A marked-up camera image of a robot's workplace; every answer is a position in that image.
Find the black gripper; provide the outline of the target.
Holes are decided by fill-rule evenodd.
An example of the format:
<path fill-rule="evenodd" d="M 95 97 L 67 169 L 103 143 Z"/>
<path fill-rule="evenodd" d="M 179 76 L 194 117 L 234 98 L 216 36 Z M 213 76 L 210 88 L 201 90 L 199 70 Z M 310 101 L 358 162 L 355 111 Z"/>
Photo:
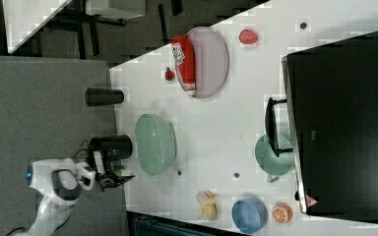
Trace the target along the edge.
<path fill-rule="evenodd" d="M 102 159 L 102 154 L 100 151 L 95 150 L 94 155 L 94 165 L 97 172 L 97 181 L 102 189 L 104 188 L 117 188 L 134 178 L 131 176 L 115 176 L 113 172 L 105 169 L 104 162 Z"/>

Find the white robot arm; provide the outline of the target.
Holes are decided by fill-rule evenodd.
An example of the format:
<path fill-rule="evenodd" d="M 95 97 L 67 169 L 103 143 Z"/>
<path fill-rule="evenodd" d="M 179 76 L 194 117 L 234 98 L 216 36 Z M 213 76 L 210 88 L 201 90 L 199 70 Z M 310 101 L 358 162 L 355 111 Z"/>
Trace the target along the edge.
<path fill-rule="evenodd" d="M 29 229 L 13 236 L 52 236 L 61 228 L 77 204 L 83 191 L 90 191 L 95 182 L 100 188 L 116 188 L 132 180 L 134 175 L 117 176 L 108 171 L 100 151 L 90 157 L 45 159 L 28 166 L 28 187 L 42 195 L 36 218 Z"/>

